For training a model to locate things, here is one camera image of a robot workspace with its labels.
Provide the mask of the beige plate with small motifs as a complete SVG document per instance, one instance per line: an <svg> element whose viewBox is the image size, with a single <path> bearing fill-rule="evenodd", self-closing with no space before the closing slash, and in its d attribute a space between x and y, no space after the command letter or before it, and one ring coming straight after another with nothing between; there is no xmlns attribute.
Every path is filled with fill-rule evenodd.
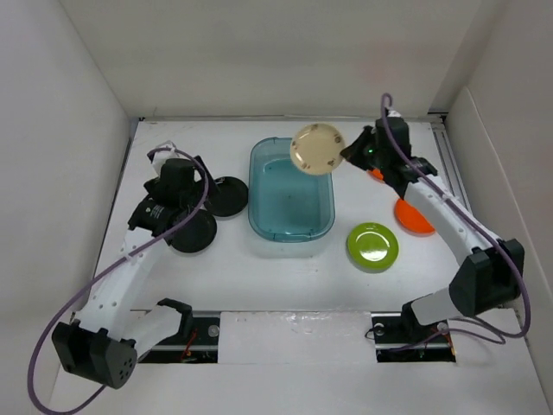
<svg viewBox="0 0 553 415"><path fill-rule="evenodd" d="M345 148L345 138L334 126L317 123L303 127L292 138L289 155L301 172L323 176L339 167Z"/></svg>

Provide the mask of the green plate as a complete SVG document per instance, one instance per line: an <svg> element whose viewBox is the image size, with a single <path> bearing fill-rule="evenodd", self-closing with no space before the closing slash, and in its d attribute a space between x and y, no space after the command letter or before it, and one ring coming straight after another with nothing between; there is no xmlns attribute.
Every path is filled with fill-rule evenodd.
<svg viewBox="0 0 553 415"><path fill-rule="evenodd" d="M390 268L399 255L396 235L386 226L376 222L361 223L346 238L350 259L359 268L368 271L384 271Z"/></svg>

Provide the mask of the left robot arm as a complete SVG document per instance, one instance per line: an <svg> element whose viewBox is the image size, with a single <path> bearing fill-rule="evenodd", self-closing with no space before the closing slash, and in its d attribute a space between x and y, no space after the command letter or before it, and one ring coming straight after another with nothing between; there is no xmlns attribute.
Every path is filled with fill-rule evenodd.
<svg viewBox="0 0 553 415"><path fill-rule="evenodd" d="M128 221L123 263L100 281L75 322L60 322L53 331L66 372L118 389L155 345L168 338L184 342L193 333L193 310L186 303L164 298L136 321L130 308L165 253L197 253L213 242L217 224L202 209L207 173L200 156L169 158L157 178L146 182L148 195Z"/></svg>

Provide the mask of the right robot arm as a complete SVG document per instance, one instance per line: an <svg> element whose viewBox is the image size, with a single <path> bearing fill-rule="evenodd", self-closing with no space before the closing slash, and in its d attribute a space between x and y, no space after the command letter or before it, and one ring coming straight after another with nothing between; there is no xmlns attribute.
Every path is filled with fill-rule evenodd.
<svg viewBox="0 0 553 415"><path fill-rule="evenodd" d="M447 189L436 168L412 156L410 130L400 117L384 117L367 125L340 153L362 170L377 169L397 195L418 210L454 254L459 269L447 287L404 304L399 329L404 337L421 341L432 325L458 319L493 332L498 340L521 338L531 326L531 306L522 279L524 248L482 226ZM479 315L522 298L524 323L511 334Z"/></svg>

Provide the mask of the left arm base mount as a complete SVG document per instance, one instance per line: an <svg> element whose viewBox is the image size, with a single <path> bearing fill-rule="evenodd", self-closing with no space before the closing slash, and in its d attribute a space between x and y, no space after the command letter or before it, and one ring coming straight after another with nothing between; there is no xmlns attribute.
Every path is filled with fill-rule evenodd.
<svg viewBox="0 0 553 415"><path fill-rule="evenodd" d="M155 345L142 359L149 364L214 364L218 362L220 312L193 313L186 337L174 335Z"/></svg>

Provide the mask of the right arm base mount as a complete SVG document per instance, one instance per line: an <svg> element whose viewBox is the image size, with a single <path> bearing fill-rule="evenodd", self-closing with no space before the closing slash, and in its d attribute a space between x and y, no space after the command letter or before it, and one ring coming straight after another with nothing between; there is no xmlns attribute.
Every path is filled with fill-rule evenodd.
<svg viewBox="0 0 553 415"><path fill-rule="evenodd" d="M371 313L372 326L365 338L374 342L378 363L455 363L448 323L407 329L400 312Z"/></svg>

